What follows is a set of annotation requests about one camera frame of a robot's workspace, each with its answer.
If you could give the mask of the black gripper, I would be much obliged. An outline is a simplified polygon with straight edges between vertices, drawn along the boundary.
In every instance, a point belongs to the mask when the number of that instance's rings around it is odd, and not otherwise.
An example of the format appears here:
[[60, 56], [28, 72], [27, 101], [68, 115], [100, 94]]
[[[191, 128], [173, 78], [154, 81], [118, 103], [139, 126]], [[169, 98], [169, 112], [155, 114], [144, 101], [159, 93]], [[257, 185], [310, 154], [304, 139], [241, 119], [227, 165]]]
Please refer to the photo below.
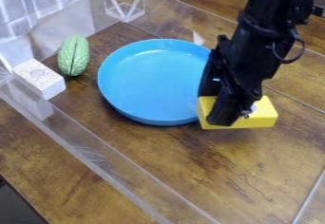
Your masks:
[[211, 125], [231, 126], [251, 112], [262, 98], [262, 82], [273, 78], [281, 64], [297, 60], [286, 58], [296, 39], [296, 28], [277, 19], [238, 14], [233, 37], [217, 36], [198, 87], [199, 97], [215, 96], [206, 117]]

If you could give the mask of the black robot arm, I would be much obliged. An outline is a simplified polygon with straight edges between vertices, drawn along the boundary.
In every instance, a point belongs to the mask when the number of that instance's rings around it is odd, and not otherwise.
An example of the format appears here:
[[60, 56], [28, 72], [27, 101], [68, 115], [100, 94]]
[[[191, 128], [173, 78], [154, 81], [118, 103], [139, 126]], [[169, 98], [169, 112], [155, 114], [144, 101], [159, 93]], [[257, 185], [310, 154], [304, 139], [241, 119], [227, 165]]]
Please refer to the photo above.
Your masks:
[[302, 56], [289, 52], [304, 41], [297, 27], [312, 12], [313, 0], [247, 0], [234, 34], [217, 37], [202, 74], [198, 95], [215, 97], [207, 123], [230, 126], [249, 116], [262, 82]]

